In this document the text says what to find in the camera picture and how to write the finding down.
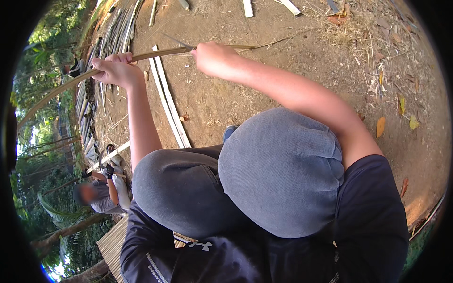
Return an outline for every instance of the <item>shoe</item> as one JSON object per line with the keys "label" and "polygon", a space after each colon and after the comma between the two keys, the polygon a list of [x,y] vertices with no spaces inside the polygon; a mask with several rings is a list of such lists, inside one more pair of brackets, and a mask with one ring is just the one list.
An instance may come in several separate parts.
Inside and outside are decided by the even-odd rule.
{"label": "shoe", "polygon": [[237,126],[230,125],[225,129],[223,133],[223,143],[231,136],[231,134],[237,129]]}

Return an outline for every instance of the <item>person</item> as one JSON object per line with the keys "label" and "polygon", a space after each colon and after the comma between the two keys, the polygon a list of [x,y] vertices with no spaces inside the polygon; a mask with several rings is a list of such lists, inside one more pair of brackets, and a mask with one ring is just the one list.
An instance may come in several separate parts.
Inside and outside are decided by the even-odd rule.
{"label": "person", "polygon": [[122,177],[114,175],[114,171],[123,170],[114,164],[107,165],[104,174],[91,171],[82,172],[83,178],[93,177],[97,180],[78,183],[72,192],[74,201],[81,206],[90,205],[98,213],[127,213],[130,199],[127,186]]}
{"label": "person", "polygon": [[[405,209],[355,111],[223,44],[200,43],[192,55],[206,75],[283,107],[229,128],[224,144],[162,149],[132,54],[93,59],[95,79],[127,91],[135,200],[120,255],[125,281],[396,282]],[[176,249],[173,231],[198,241]]]}
{"label": "person", "polygon": [[74,66],[70,67],[69,65],[63,66],[63,75],[69,75],[72,78],[79,76],[85,72],[85,62],[80,59],[77,60],[77,57],[74,56]]}

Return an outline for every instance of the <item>hand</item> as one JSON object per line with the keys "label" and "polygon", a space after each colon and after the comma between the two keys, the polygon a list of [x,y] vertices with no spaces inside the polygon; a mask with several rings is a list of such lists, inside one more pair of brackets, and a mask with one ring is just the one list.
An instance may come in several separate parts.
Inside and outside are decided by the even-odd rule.
{"label": "hand", "polygon": [[233,48],[214,41],[200,43],[190,54],[195,57],[198,70],[226,80],[232,77],[236,61],[241,58]]}
{"label": "hand", "polygon": [[121,86],[129,92],[134,86],[145,83],[143,72],[137,65],[129,64],[131,61],[131,52],[112,54],[105,60],[93,58],[93,67],[102,71],[93,78],[105,84]]}
{"label": "hand", "polygon": [[107,178],[107,179],[112,179],[112,176],[113,176],[113,172],[114,172],[114,171],[115,171],[115,170],[113,169],[113,167],[112,167],[111,165],[107,165],[107,166],[106,166],[106,175],[107,175],[106,178]]}
{"label": "hand", "polygon": [[83,170],[82,171],[82,178],[88,178],[91,176],[91,172],[87,173],[87,170]]}

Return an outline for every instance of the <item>gray shirt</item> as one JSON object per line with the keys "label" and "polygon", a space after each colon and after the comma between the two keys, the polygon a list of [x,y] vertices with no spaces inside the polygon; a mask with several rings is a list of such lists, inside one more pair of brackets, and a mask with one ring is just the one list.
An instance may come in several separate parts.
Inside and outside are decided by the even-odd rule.
{"label": "gray shirt", "polygon": [[125,213],[119,205],[115,205],[110,199],[109,187],[105,181],[91,182],[97,190],[97,198],[91,207],[98,213]]}

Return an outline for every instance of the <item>black t-shirt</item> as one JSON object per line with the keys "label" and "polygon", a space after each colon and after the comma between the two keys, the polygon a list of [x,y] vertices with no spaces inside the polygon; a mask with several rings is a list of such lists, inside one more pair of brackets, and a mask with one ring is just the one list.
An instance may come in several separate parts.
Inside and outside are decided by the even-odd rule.
{"label": "black t-shirt", "polygon": [[131,203],[121,251],[126,282],[396,282],[407,249],[406,215],[385,157],[366,156],[339,188],[335,243],[278,238],[261,228],[175,248],[173,233]]}

